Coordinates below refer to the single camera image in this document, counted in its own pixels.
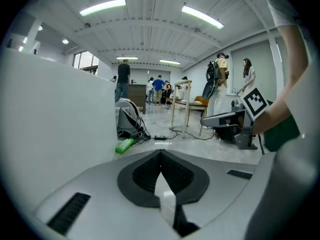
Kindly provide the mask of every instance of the black grille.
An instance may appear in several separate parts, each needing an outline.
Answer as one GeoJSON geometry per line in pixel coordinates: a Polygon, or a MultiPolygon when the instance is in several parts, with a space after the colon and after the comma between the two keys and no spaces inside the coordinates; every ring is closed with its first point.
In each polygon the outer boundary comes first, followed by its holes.
{"type": "Polygon", "coordinates": [[[48,227],[61,235],[65,235],[86,206],[90,197],[87,194],[76,193],[48,222],[48,227]]]}
{"type": "Polygon", "coordinates": [[[227,172],[227,174],[230,174],[232,176],[239,177],[242,179],[246,179],[246,180],[250,180],[253,175],[252,173],[238,171],[238,170],[230,170],[227,172]]]}

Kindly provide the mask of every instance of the ceiling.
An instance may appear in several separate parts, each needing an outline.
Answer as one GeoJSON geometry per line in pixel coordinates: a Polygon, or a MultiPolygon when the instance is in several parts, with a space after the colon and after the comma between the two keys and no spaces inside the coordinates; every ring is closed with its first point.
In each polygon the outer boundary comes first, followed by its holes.
{"type": "Polygon", "coordinates": [[[81,16],[112,0],[32,0],[27,11],[107,65],[138,56],[136,68],[187,69],[241,39],[274,28],[266,0],[126,0],[126,6],[81,16]],[[218,20],[215,26],[181,12],[187,5],[218,20]],[[180,65],[159,60],[178,61],[180,65]]]}

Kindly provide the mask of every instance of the fluorescent light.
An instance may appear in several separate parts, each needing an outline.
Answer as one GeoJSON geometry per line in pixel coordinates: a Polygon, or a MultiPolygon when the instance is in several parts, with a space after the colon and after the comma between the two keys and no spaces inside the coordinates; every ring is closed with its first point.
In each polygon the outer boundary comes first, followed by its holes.
{"type": "Polygon", "coordinates": [[[171,64],[176,64],[176,65],[179,65],[179,64],[180,64],[180,62],[170,61],[170,60],[165,60],[165,59],[160,59],[160,62],[163,62],[163,63],[171,63],[171,64]]]}
{"type": "Polygon", "coordinates": [[[125,5],[126,5],[126,0],[114,0],[109,2],[103,2],[80,11],[80,14],[82,16],[87,16],[89,14],[93,14],[101,10],[109,9],[112,7],[125,6],[125,5]]]}
{"type": "Polygon", "coordinates": [[[222,29],[224,27],[223,24],[221,24],[219,21],[215,20],[214,18],[211,18],[210,16],[208,16],[198,10],[192,9],[188,6],[184,6],[182,8],[182,11],[186,14],[190,14],[190,15],[193,15],[201,20],[204,20],[205,22],[208,22],[208,23],[214,25],[218,29],[222,29]]]}
{"type": "Polygon", "coordinates": [[[117,60],[137,60],[138,57],[116,57],[117,60]]]}

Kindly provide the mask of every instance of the floor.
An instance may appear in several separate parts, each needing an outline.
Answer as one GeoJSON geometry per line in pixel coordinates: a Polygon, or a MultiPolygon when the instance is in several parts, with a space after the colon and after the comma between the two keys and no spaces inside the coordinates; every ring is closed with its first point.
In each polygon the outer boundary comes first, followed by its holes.
{"type": "MultiPolygon", "coordinates": [[[[143,118],[146,129],[152,137],[157,136],[166,136],[172,138],[176,135],[175,132],[169,130],[171,126],[171,115],[172,110],[165,109],[163,105],[154,106],[146,105],[145,114],[140,113],[140,116],[143,118]]],[[[182,131],[182,125],[185,118],[185,110],[175,109],[174,112],[174,121],[173,126],[175,130],[182,131]]],[[[213,130],[211,128],[203,128],[202,134],[199,136],[200,131],[200,118],[201,114],[198,111],[191,111],[189,119],[189,127],[187,132],[198,137],[198,138],[210,138],[212,136],[213,130]]],[[[178,133],[177,137],[167,140],[154,140],[150,139],[145,141],[142,144],[135,144],[131,146],[123,154],[115,154],[113,159],[119,159],[125,156],[130,156],[136,153],[141,153],[149,150],[156,149],[167,149],[175,150],[178,152],[186,153],[196,157],[202,157],[207,159],[233,162],[233,163],[242,163],[242,164],[251,164],[257,165],[262,153],[259,144],[258,137],[254,138],[253,143],[257,150],[240,150],[234,144],[226,143],[220,139],[213,137],[208,140],[199,140],[195,139],[192,136],[186,134],[185,138],[182,138],[182,134],[178,133]]],[[[264,151],[267,153],[268,150],[266,147],[263,147],[264,151]]]]}

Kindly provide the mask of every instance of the chair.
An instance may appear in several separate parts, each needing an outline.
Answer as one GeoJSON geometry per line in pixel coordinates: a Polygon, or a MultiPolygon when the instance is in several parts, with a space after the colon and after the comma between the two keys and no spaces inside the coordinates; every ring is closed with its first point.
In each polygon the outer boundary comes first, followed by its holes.
{"type": "MultiPolygon", "coordinates": [[[[188,84],[186,102],[176,101],[176,95],[173,96],[173,102],[172,102],[171,127],[174,126],[175,107],[185,109],[184,124],[183,124],[183,129],[182,129],[182,137],[183,138],[186,136],[186,130],[187,130],[187,127],[189,126],[189,117],[190,117],[191,110],[203,111],[202,118],[205,118],[207,115],[208,105],[198,104],[198,103],[189,101],[190,100],[191,83],[192,83],[192,80],[178,80],[174,83],[174,93],[175,94],[177,93],[177,85],[188,84]]],[[[202,125],[200,128],[199,136],[201,135],[201,132],[202,132],[202,125]]]]}

